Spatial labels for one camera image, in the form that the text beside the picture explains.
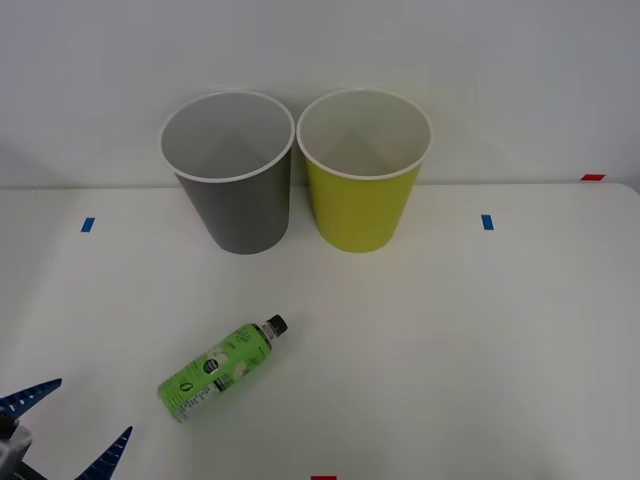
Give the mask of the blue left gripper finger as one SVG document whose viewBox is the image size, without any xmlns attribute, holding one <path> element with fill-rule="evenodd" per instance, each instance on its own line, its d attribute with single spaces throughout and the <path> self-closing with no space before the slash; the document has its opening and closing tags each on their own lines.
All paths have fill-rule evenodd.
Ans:
<svg viewBox="0 0 640 480">
<path fill-rule="evenodd" d="M 76 480 L 110 480 L 123 457 L 133 427 L 129 426 Z"/>
<path fill-rule="evenodd" d="M 1 415 L 10 418 L 20 418 L 46 396 L 57 390 L 61 384 L 62 379 L 57 378 L 1 397 Z"/>
</svg>

